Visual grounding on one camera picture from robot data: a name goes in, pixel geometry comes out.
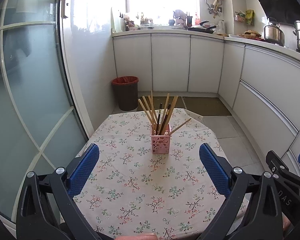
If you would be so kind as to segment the person's right hand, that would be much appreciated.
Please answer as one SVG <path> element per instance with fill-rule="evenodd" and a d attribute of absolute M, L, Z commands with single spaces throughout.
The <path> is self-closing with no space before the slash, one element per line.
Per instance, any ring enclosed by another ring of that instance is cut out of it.
<path fill-rule="evenodd" d="M 284 231 L 288 230 L 288 228 L 291 225 L 291 222 L 284 214 L 282 214 L 282 221 L 283 221 L 283 230 Z"/>

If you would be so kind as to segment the person's left hand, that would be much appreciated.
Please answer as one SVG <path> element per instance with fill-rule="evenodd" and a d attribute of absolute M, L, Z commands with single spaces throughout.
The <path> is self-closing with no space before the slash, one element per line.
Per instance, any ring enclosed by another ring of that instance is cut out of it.
<path fill-rule="evenodd" d="M 115 240 L 158 240 L 158 237 L 155 233 L 141 233 L 134 236 L 116 237 Z"/>

